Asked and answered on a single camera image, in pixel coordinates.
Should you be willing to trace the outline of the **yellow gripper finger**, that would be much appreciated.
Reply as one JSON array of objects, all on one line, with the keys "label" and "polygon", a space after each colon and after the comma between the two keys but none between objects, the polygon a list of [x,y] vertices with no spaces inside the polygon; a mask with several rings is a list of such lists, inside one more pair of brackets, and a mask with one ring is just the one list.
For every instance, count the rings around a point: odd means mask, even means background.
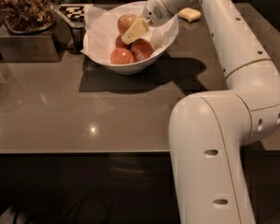
[{"label": "yellow gripper finger", "polygon": [[145,18],[138,18],[121,37],[124,44],[130,45],[149,31],[149,22]]}]

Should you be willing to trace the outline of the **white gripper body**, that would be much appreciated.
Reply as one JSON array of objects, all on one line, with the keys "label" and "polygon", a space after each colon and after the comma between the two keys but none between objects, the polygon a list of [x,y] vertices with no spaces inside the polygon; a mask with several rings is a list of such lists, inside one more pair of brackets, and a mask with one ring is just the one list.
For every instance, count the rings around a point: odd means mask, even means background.
[{"label": "white gripper body", "polygon": [[163,25],[173,16],[165,0],[147,0],[143,8],[143,17],[150,25]]}]

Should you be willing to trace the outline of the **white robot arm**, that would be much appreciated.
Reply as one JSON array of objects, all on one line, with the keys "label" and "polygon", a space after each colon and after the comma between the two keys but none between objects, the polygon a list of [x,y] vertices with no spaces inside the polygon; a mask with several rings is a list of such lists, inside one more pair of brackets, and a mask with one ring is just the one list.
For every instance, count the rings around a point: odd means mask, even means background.
[{"label": "white robot arm", "polygon": [[256,224],[241,164],[242,146],[280,126],[280,74],[231,0],[147,0],[128,33],[166,23],[198,1],[227,88],[196,92],[174,107],[169,147],[181,224]]}]

